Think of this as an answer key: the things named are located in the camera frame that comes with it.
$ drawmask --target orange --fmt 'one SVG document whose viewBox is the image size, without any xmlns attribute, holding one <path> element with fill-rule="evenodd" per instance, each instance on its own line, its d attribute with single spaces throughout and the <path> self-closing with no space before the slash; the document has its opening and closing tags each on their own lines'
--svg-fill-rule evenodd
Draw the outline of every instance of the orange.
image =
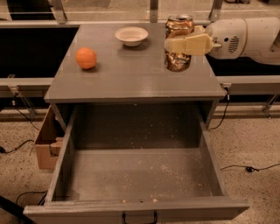
<svg viewBox="0 0 280 224">
<path fill-rule="evenodd" d="M 96 53 L 88 47 L 82 47 L 76 52 L 76 61 L 84 69 L 92 68 L 96 64 Z"/>
</svg>

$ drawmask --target brown box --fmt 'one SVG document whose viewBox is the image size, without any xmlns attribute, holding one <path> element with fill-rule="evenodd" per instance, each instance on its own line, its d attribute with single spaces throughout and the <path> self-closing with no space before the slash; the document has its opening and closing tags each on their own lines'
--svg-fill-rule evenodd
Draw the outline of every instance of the brown box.
<svg viewBox="0 0 280 224">
<path fill-rule="evenodd" d="M 54 169 L 63 141 L 63 131 L 50 107 L 34 143 L 39 169 Z"/>
</svg>

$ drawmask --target metallic can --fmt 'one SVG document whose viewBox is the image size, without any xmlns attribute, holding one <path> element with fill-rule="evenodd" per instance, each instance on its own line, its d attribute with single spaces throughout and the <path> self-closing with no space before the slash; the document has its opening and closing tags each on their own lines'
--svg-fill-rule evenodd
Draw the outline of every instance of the metallic can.
<svg viewBox="0 0 280 224">
<path fill-rule="evenodd" d="M 188 15 L 170 16 L 165 24 L 166 39 L 185 36 L 193 31 L 193 18 Z M 190 66 L 191 57 L 191 55 L 184 53 L 174 53 L 165 50 L 165 66 L 173 72 L 184 71 Z"/>
</svg>

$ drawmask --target bowl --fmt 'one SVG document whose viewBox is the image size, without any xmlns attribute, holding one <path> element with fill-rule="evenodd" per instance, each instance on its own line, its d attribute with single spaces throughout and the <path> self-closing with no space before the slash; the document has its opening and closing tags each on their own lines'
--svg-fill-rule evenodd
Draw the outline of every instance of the bowl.
<svg viewBox="0 0 280 224">
<path fill-rule="evenodd" d="M 116 31 L 115 36 L 126 46 L 139 46 L 148 32 L 141 27 L 128 26 Z"/>
</svg>

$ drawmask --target drawer handle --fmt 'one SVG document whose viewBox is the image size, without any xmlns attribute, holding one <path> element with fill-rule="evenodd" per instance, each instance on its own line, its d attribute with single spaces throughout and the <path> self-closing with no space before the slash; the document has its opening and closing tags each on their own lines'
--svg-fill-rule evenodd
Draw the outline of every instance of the drawer handle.
<svg viewBox="0 0 280 224">
<path fill-rule="evenodd" d="M 154 213 L 154 221 L 150 222 L 150 223 L 141 223 L 141 224 L 157 224 L 158 222 L 158 215 L 157 213 Z M 125 220 L 125 213 L 122 214 L 122 224 L 129 224 L 128 222 L 126 222 Z"/>
</svg>

